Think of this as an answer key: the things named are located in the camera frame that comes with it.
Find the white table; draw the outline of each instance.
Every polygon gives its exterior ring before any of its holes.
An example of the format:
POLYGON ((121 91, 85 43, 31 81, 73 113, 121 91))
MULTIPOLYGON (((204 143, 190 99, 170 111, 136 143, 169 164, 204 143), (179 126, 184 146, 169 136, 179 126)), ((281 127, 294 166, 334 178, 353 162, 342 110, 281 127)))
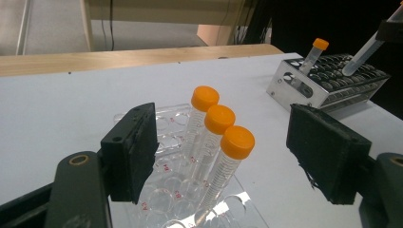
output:
MULTIPOLYGON (((267 93, 284 58, 221 59, 99 71, 0 78, 0 204, 53 181, 57 163, 98 151, 113 116, 131 107, 189 103, 196 86, 214 87, 236 124, 256 137, 236 175, 270 227, 360 227, 358 206, 334 206, 313 190, 285 145, 289 113, 267 93)), ((403 122, 368 102, 332 115, 373 142, 371 156, 402 153, 403 122)), ((125 216, 112 208, 115 227, 125 216)))

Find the wooden table edge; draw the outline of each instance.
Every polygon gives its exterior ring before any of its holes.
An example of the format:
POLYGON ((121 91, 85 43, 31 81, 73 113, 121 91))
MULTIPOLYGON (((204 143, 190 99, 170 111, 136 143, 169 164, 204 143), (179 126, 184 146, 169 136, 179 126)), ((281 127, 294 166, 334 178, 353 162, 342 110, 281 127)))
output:
POLYGON ((272 45, 262 44, 0 56, 0 76, 149 66, 176 62, 261 56, 281 53, 283 53, 281 50, 272 45))

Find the metal test tube rack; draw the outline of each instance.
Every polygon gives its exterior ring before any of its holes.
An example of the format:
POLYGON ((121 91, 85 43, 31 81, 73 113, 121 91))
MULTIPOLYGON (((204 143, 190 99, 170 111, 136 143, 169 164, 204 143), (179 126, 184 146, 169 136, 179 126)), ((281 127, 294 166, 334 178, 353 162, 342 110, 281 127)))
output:
POLYGON ((288 111, 290 104, 329 112, 366 102, 391 75, 364 64, 352 76, 344 76, 341 70, 351 59, 348 54, 321 56, 307 75, 298 70, 303 58, 283 60, 266 91, 288 111))

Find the floor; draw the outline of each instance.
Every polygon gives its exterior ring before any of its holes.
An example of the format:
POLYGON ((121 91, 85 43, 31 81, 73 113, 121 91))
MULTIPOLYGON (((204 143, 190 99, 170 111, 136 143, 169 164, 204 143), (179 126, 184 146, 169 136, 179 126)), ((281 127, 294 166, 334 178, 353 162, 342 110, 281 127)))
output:
MULTIPOLYGON (((0 0, 0 55, 15 55, 26 0, 0 0)), ((197 25, 113 22, 114 49, 200 47, 197 25)), ((97 51, 111 50, 109 21, 92 21, 97 51)), ((51 54, 88 51, 80 0, 30 0, 23 53, 51 54)))

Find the orange cap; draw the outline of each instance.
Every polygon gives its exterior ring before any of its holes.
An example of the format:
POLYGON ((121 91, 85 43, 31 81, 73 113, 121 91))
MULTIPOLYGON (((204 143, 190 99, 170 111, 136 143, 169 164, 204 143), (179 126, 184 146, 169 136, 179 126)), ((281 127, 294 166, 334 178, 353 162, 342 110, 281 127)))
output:
POLYGON ((212 105, 219 103, 220 95, 216 89, 201 85, 195 88, 192 96, 192 105, 199 111, 206 112, 212 105))
POLYGON ((241 126, 230 126, 221 139, 221 150, 230 158, 244 160, 255 146, 255 137, 241 126))
POLYGON ((219 104, 208 108, 204 118, 205 127, 216 135, 223 135, 234 122, 235 113, 229 107, 219 104))
POLYGON ((316 38, 314 41, 314 47, 319 48, 321 50, 325 50, 329 46, 329 42, 322 40, 320 38, 316 38))

